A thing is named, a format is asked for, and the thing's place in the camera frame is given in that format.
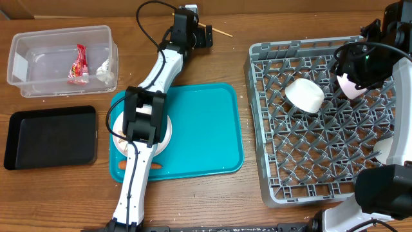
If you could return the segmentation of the wooden chopstick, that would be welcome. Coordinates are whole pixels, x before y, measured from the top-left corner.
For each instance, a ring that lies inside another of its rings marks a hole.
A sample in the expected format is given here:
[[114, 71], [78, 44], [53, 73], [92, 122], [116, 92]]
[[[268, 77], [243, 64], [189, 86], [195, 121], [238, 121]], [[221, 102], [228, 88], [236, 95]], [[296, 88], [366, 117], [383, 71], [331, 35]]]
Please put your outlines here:
[[[202, 28], [206, 28], [207, 27], [207, 25], [205, 25], [205, 24], [203, 24], [203, 23], [199, 23], [199, 20], [198, 20], [198, 26], [200, 26], [200, 27], [202, 27]], [[221, 31], [221, 30], [219, 30], [219, 29], [216, 29], [216, 28], [211, 28], [212, 29], [212, 31], [213, 32], [217, 32], [217, 33], [219, 33], [219, 34], [222, 34], [222, 35], [225, 35], [225, 36], [228, 36], [228, 37], [233, 37], [233, 35], [231, 35], [231, 34], [228, 34], [228, 33], [226, 33], [226, 32], [223, 32], [223, 31]]]

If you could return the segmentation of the white bowl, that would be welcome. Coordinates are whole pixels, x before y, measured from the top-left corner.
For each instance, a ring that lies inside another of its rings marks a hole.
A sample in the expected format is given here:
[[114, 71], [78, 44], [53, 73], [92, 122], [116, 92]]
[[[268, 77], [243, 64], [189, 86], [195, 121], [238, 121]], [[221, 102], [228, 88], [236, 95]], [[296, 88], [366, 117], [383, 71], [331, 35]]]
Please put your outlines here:
[[324, 92], [313, 81], [299, 78], [285, 88], [287, 99], [297, 108], [308, 113], [317, 113], [324, 101]]

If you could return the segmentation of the pink bowl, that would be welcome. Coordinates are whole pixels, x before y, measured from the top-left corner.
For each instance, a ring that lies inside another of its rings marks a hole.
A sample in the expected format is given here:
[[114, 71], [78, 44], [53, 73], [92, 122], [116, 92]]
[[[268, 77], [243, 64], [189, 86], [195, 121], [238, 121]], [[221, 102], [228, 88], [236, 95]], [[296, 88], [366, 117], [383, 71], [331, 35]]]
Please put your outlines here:
[[360, 90], [356, 89], [355, 83], [351, 82], [348, 79], [348, 75], [346, 73], [344, 73], [342, 76], [337, 76], [337, 81], [339, 83], [339, 86], [340, 86], [342, 92], [350, 100], [353, 100], [353, 99], [359, 97], [360, 95], [362, 95], [363, 93], [365, 93], [368, 90], [367, 88], [363, 88], [363, 89], [360, 89]]

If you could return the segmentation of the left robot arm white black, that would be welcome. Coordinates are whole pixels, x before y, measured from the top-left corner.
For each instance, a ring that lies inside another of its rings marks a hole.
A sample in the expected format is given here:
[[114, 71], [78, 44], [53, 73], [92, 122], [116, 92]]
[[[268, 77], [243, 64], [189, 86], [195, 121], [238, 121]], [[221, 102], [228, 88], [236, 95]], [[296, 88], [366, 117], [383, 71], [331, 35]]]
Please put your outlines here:
[[144, 199], [152, 159], [162, 135], [167, 131], [167, 92], [182, 72], [193, 49], [210, 48], [211, 26], [200, 26], [196, 5], [173, 9], [173, 25], [156, 45], [158, 58], [146, 79], [128, 87], [117, 102], [124, 105], [122, 133], [106, 127], [110, 134], [127, 142], [126, 170], [112, 219], [103, 232], [141, 231]]

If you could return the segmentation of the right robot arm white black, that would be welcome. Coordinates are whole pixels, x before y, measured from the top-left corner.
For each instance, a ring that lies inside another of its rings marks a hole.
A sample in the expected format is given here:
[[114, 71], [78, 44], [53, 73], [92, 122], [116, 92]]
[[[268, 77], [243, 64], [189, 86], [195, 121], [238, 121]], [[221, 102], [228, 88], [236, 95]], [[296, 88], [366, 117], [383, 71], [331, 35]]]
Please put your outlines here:
[[372, 136], [380, 166], [357, 175], [354, 193], [338, 206], [319, 211], [305, 231], [366, 231], [411, 216], [411, 1], [397, 1], [360, 29], [363, 41], [334, 51], [331, 71], [349, 99], [378, 89], [377, 110], [358, 121], [356, 133]]

